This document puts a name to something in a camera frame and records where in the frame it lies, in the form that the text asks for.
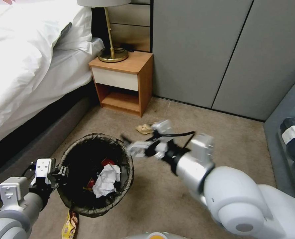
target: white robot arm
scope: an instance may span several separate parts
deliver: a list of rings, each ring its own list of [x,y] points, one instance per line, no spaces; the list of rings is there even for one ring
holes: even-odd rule
[[[46,206],[66,168],[55,169],[55,159],[39,159],[30,186],[26,177],[11,177],[0,184],[0,239],[28,239],[39,212]]]
[[[211,136],[193,137],[190,151],[174,143],[173,137],[182,134],[172,134],[168,120],[152,128],[154,137],[129,142],[129,152],[139,157],[155,155],[169,163],[191,195],[227,231],[258,239],[295,239],[294,198],[271,186],[257,185],[240,170],[215,168]]]

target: white drawer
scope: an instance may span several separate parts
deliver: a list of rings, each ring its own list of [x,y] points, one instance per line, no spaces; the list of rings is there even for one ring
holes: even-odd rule
[[[138,91],[138,75],[97,67],[92,67],[92,72],[96,83]]]

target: wooden nightstand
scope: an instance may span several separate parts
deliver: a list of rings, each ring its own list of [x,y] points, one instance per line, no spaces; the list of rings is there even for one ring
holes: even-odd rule
[[[142,117],[152,97],[153,54],[129,52],[117,63],[89,63],[100,106]]]

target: crumpled white paper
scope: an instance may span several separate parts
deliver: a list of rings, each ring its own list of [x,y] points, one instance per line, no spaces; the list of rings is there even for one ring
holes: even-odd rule
[[[111,192],[116,192],[113,185],[115,181],[120,181],[120,167],[107,164],[101,171],[95,185],[92,187],[96,198],[106,196]]]

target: brass lamp base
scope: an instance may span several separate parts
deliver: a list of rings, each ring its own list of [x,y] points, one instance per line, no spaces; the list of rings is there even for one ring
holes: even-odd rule
[[[110,49],[103,49],[98,55],[99,60],[104,62],[120,62],[128,57],[128,51],[118,47],[114,48],[114,57],[112,56]]]

